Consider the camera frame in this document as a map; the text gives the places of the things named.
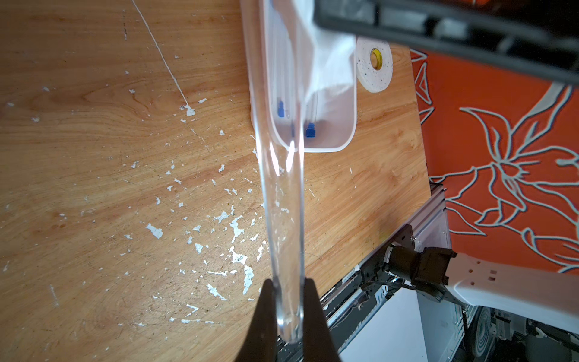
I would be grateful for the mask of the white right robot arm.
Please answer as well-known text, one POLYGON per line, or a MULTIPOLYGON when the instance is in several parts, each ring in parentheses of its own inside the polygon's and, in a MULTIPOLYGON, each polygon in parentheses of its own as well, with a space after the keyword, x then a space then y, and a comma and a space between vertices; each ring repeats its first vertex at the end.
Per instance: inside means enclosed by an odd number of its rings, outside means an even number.
POLYGON ((394 251, 391 271, 577 332, 578 3, 318 1, 314 19, 411 51, 454 251, 394 251))

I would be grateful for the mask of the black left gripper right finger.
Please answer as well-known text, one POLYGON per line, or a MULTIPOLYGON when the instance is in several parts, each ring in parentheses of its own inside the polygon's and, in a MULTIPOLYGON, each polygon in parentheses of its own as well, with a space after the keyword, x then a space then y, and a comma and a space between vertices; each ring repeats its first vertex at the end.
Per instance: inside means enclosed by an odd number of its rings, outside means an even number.
POLYGON ((340 361, 313 279, 304 285, 303 360, 340 361))

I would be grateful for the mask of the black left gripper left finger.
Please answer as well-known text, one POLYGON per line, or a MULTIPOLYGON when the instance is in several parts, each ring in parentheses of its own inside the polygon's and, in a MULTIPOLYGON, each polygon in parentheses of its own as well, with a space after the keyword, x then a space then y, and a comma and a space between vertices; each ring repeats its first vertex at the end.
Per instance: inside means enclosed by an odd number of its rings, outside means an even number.
POLYGON ((277 319, 274 284, 262 285, 247 336, 235 361, 276 361, 277 319))

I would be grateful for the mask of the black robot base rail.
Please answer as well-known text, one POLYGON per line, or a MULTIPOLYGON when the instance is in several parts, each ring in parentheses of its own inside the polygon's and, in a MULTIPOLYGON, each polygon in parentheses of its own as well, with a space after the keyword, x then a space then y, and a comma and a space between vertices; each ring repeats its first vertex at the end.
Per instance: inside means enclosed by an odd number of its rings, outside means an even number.
POLYGON ((542 312, 537 303, 559 300, 578 308, 578 248, 568 243, 565 265, 547 274, 517 265, 516 254, 484 242, 484 255, 458 253, 449 261, 467 302, 452 294, 424 292, 384 270, 386 250, 398 247, 406 268, 430 258, 445 262, 456 249, 449 229, 452 208, 442 184, 387 241, 338 282, 321 300, 334 345, 344 361, 493 361, 578 359, 578 319, 542 312), (520 313, 532 297, 531 315, 520 313))

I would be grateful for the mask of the white wipe tissue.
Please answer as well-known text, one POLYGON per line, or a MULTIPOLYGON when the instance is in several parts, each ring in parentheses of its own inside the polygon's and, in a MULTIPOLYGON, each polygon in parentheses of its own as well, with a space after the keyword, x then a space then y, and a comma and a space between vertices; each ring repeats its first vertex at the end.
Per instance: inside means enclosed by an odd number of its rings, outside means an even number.
POLYGON ((309 101, 319 91, 339 95, 353 87, 355 37, 318 27, 313 1, 291 1, 289 10, 299 98, 309 101))

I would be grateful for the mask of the test tube blue cap pair-right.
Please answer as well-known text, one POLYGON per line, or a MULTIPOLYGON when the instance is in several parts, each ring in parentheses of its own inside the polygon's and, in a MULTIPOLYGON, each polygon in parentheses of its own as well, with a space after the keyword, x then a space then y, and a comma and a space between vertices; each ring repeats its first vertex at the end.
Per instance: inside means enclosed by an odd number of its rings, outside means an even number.
POLYGON ((251 118, 262 184, 263 207, 275 290, 277 332, 297 343, 303 335, 304 211, 303 129, 296 94, 295 55, 283 1, 242 1, 241 11, 250 78, 251 118), (285 117, 277 116, 274 96, 275 26, 285 46, 285 117))

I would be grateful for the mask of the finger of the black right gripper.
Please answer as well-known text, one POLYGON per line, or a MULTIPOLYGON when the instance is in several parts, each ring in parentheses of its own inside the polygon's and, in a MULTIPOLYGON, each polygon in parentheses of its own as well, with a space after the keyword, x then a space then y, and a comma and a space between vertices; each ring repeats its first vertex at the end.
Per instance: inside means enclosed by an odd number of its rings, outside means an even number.
POLYGON ((316 1, 326 30, 578 83, 576 1, 316 1))

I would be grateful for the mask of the clear test tube blue cap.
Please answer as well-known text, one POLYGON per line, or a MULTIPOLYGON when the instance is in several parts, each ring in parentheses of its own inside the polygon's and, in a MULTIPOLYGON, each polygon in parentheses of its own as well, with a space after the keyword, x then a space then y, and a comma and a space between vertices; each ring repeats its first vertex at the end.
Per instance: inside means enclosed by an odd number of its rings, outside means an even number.
POLYGON ((285 117, 284 101, 286 98, 285 87, 285 46, 283 43, 283 33, 280 26, 276 25, 273 37, 274 51, 274 96, 276 98, 277 116, 280 119, 285 117))

